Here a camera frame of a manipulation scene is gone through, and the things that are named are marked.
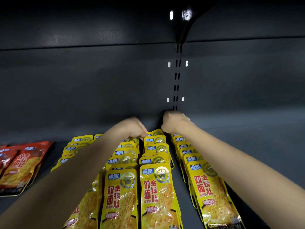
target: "person's right arm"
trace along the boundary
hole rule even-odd
[[[201,130],[178,111],[164,114],[162,130],[186,138],[270,228],[305,228],[305,190],[300,186]]]

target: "person's left hand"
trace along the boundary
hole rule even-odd
[[[147,136],[147,129],[136,117],[127,118],[121,121],[119,124],[121,124],[125,132],[127,132],[128,139],[136,138],[139,136],[140,139],[143,140],[143,138]]]

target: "red starburst label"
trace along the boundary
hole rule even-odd
[[[117,217],[117,212],[109,212],[106,214],[107,219],[114,219],[115,217]]]
[[[65,226],[66,227],[70,227],[70,226],[72,226],[73,224],[75,224],[76,222],[77,222],[77,218],[73,218],[73,219],[70,219],[70,220],[68,220],[67,222],[66,222],[66,224],[65,224]]]
[[[158,208],[156,207],[156,206],[149,206],[149,207],[147,207],[146,209],[145,209],[145,211],[147,212],[147,213],[154,213],[154,212],[156,212],[158,210]]]
[[[211,199],[211,198],[208,198],[208,199],[206,199],[206,200],[203,201],[203,204],[204,204],[204,205],[207,205],[207,206],[213,205],[214,203],[215,203],[215,200],[214,200],[214,199]]]

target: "forearm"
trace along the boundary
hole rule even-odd
[[[304,226],[301,187],[191,122],[182,122],[177,129],[271,228]]]
[[[127,135],[115,125],[42,179],[0,217],[0,228],[62,228]]]

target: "hand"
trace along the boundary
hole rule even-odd
[[[183,122],[190,122],[190,119],[178,111],[166,111],[163,115],[161,129],[167,133],[178,133],[178,127]]]
[[[140,137],[143,140],[144,137],[147,136],[147,129],[141,123],[141,121],[136,117],[127,118],[119,123],[123,130],[127,133],[127,138],[132,139],[136,137]]]

